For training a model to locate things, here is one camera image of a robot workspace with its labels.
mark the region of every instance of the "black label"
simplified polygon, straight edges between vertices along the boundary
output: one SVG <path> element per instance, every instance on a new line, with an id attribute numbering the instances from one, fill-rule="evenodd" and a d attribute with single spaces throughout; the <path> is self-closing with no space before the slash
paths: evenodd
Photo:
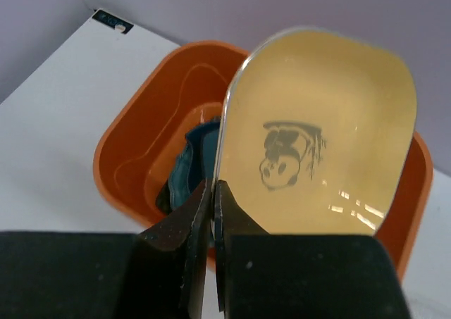
<path id="1" fill-rule="evenodd" d="M 104 25 L 108 25 L 109 27 L 122 32 L 123 34 L 127 34 L 133 28 L 132 24 L 125 22 L 124 20 L 121 20 L 120 18 L 117 18 L 101 9 L 99 9 L 92 16 L 92 18 L 103 23 Z"/>

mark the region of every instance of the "white surface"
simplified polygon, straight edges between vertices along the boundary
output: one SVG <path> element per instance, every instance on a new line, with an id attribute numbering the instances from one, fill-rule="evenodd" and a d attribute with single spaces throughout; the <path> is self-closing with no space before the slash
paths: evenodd
<path id="1" fill-rule="evenodd" d="M 0 230 L 142 229 L 100 197 L 92 159 L 105 129 L 176 47 L 138 26 L 122 35 L 88 20 L 0 104 Z M 448 311 L 450 199 L 451 178 L 435 172 L 404 283 L 418 318 Z M 211 271 L 203 317 L 222 318 Z"/>
<path id="2" fill-rule="evenodd" d="M 451 174 L 450 0 L 85 0 L 178 41 L 215 38 L 253 49 L 274 32 L 314 25 L 401 55 L 416 80 L 423 135 Z"/>
<path id="3" fill-rule="evenodd" d="M 82 0 L 0 0 L 0 102 L 46 60 L 92 10 Z"/>

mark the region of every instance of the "orange bin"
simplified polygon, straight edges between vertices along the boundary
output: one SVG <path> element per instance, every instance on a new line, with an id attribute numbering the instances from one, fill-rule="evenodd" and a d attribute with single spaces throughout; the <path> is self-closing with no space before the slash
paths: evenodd
<path id="1" fill-rule="evenodd" d="M 155 200 L 185 134 L 221 114 L 247 52 L 222 42 L 186 44 L 167 55 L 101 138 L 94 179 L 104 198 L 146 227 L 164 214 Z M 392 208 L 377 232 L 402 279 L 432 183 L 428 148 L 415 132 Z M 210 263 L 214 252 L 210 251 Z"/>

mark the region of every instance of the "table surface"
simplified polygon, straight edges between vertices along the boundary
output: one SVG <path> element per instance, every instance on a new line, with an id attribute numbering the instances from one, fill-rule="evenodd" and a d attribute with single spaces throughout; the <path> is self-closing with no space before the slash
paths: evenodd
<path id="1" fill-rule="evenodd" d="M 92 175 L 100 137 L 177 44 L 89 19 L 0 104 L 0 230 L 139 232 Z M 433 188 L 404 279 L 415 318 L 451 318 L 451 178 Z M 207 271 L 203 318 L 222 318 Z"/>

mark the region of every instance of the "orange tub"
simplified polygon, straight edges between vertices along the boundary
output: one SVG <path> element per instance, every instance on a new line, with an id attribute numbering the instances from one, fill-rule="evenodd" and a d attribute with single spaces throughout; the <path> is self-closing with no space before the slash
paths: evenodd
<path id="1" fill-rule="evenodd" d="M 146 227 L 164 214 L 155 200 L 185 133 L 221 114 L 228 84 L 247 52 L 222 42 L 186 44 L 147 78 L 101 138 L 94 179 L 104 198 Z M 388 217 L 377 233 L 402 279 L 432 183 L 428 149 L 415 133 Z M 210 263 L 214 255 L 210 251 Z"/>

